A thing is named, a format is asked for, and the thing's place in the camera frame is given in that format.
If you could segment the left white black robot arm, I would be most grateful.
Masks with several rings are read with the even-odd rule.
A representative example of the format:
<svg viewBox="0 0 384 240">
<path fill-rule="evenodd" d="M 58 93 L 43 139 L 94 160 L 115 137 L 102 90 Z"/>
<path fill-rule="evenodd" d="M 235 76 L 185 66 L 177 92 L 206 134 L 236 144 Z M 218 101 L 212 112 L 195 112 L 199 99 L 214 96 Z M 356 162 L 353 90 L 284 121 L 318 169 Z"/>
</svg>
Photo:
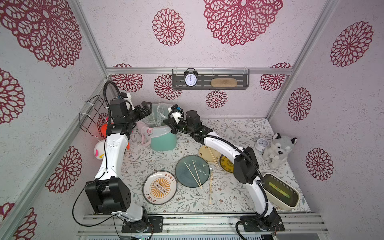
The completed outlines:
<svg viewBox="0 0 384 240">
<path fill-rule="evenodd" d="M 108 108 L 103 162 L 95 179 L 87 182 L 85 193 L 96 214 L 117 215 L 127 222 L 145 220 L 145 209 L 134 204 L 131 191 L 121 180 L 124 154 L 136 123 L 152 114 L 152 103 L 135 107 L 127 98 L 112 100 Z"/>
</svg>

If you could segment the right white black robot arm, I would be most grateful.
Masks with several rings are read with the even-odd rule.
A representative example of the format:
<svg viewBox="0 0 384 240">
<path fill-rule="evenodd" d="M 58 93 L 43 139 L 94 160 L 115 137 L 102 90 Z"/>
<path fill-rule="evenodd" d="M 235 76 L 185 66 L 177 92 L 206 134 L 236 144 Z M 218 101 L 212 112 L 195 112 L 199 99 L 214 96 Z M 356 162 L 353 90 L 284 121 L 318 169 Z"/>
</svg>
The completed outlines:
<svg viewBox="0 0 384 240">
<path fill-rule="evenodd" d="M 251 147 L 241 148 L 221 138 L 211 128 L 202 124 L 197 111 L 184 113 L 178 105 L 171 106 L 168 111 L 164 123 L 171 128 L 172 134 L 189 135 L 197 143 L 218 151 L 234 164 L 234 177 L 247 188 L 258 218 L 271 218 L 277 214 L 267 197 L 265 180 Z"/>
</svg>

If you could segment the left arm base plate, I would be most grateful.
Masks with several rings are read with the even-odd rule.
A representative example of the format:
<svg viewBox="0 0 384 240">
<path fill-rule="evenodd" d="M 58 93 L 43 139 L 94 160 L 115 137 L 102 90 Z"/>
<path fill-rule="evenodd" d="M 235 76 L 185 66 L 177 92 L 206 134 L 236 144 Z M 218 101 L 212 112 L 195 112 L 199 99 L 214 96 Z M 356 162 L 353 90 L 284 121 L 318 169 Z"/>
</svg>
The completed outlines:
<svg viewBox="0 0 384 240">
<path fill-rule="evenodd" d="M 161 233 L 163 231 L 164 217 L 147 217 L 143 221 L 130 223 L 124 221 L 122 233 L 139 234 L 139 233 Z"/>
</svg>

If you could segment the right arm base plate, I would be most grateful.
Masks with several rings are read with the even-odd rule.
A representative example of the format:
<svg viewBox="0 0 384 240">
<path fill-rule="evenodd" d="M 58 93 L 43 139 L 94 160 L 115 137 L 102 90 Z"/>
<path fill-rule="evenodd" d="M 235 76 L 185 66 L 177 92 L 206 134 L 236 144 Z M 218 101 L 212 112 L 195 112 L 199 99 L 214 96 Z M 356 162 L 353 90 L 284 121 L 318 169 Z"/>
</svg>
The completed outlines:
<svg viewBox="0 0 384 240">
<path fill-rule="evenodd" d="M 273 208 L 272 212 L 267 217 L 260 216 L 241 216 L 240 221 L 236 223 L 236 230 L 239 230 L 239 225 L 244 226 L 245 232 L 283 232 L 285 227 L 282 218 Z"/>
</svg>

